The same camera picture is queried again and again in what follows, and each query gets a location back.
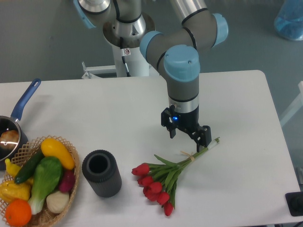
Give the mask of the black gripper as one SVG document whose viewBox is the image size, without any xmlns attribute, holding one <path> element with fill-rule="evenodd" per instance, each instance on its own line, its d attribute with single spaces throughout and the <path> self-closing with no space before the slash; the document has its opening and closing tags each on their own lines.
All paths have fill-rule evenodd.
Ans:
<svg viewBox="0 0 303 227">
<path fill-rule="evenodd" d="M 189 113 L 178 113 L 175 109 L 175 106 L 171 105 L 161 113 L 161 125 L 166 127 L 170 138 L 174 138 L 176 129 L 179 129 L 195 141 L 197 152 L 208 147 L 211 142 L 211 128 L 208 125 L 199 125 L 199 107 Z"/>
</svg>

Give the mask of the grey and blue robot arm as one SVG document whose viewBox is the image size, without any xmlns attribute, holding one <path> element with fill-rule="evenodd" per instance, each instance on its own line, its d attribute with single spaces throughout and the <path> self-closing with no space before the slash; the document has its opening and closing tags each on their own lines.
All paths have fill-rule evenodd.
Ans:
<svg viewBox="0 0 303 227">
<path fill-rule="evenodd" d="M 182 28 L 164 35 L 156 31 L 139 0 L 76 0 L 73 4 L 88 28 L 102 28 L 118 77 L 148 76 L 153 67 L 166 80 L 169 106 L 161 113 L 161 125 L 170 136 L 180 130 L 196 143 L 197 151 L 208 147 L 211 129 L 198 122 L 198 51 L 225 41 L 226 19 L 210 13 L 203 0 L 173 0 Z"/>
</svg>

